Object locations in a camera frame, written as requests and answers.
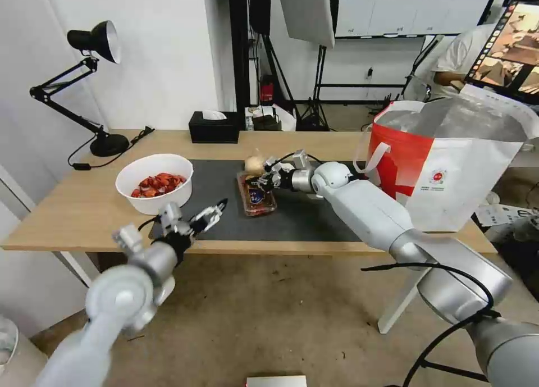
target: logo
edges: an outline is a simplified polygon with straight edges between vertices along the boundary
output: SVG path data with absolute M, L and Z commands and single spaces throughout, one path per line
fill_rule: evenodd
M 431 184 L 435 185 L 441 185 L 445 181 L 445 177 L 447 175 L 446 170 L 437 169 L 431 172 L 431 177 L 429 178 L 429 182 Z
M 249 198 L 252 204 L 258 204 L 264 200 L 264 192 L 262 189 L 249 189 Z

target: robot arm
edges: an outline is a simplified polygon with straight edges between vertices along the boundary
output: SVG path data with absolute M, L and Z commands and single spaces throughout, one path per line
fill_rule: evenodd
M 86 295 L 88 323 L 62 341 L 35 386 L 101 386 L 119 334 L 138 332 L 152 320 L 174 289 L 172 270 L 195 237 L 219 221 L 225 207 L 223 200 L 185 221 L 175 203 L 166 205 L 158 216 L 163 236 L 149 248 L 144 248 L 133 224 L 114 234 L 128 256 L 127 264 L 108 269 L 92 283 Z
M 482 283 L 498 304 L 511 278 L 480 254 L 449 236 L 424 234 L 412 225 L 408 211 L 381 189 L 357 179 L 348 167 L 326 162 L 310 166 L 303 150 L 295 166 L 270 159 L 258 180 L 262 189 L 285 188 L 315 193 L 366 244 L 388 251 L 398 263 L 439 263 L 464 271 Z M 423 300 L 451 324 L 477 313 L 487 296 L 470 279 L 432 268 L 417 285 Z M 479 365 L 494 387 L 532 387 L 539 380 L 539 326 L 503 318 L 484 318 L 467 332 L 476 346 Z

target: person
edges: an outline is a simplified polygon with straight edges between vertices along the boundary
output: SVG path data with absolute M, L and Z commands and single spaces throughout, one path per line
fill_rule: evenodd
M 539 0 L 514 0 L 539 2 Z M 431 68 L 433 75 L 431 99 L 450 98 L 458 94 L 452 81 L 464 81 L 473 63 L 485 46 L 496 24 L 480 25 L 458 35 Z

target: white shirt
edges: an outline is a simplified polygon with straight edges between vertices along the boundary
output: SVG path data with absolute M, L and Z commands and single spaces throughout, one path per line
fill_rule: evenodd
M 458 35 L 431 68 L 432 72 L 467 74 L 487 43 L 496 24 L 481 25 Z M 452 86 L 432 85 L 431 99 L 453 97 L 458 91 Z

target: table leg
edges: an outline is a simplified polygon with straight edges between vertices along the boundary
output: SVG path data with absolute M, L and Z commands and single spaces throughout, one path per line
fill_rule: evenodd
M 99 275 L 99 271 L 88 255 L 85 252 L 68 251 L 60 251 L 60 254 L 82 279 L 83 283 L 90 287 L 92 281 Z
M 380 334 L 387 334 L 393 324 L 399 319 L 400 315 L 404 312 L 408 304 L 412 302 L 417 295 L 417 284 L 430 268 L 421 269 L 419 271 L 411 271 L 410 276 L 403 285 L 402 290 L 397 295 L 395 300 L 386 308 L 382 317 L 378 321 L 378 330 Z

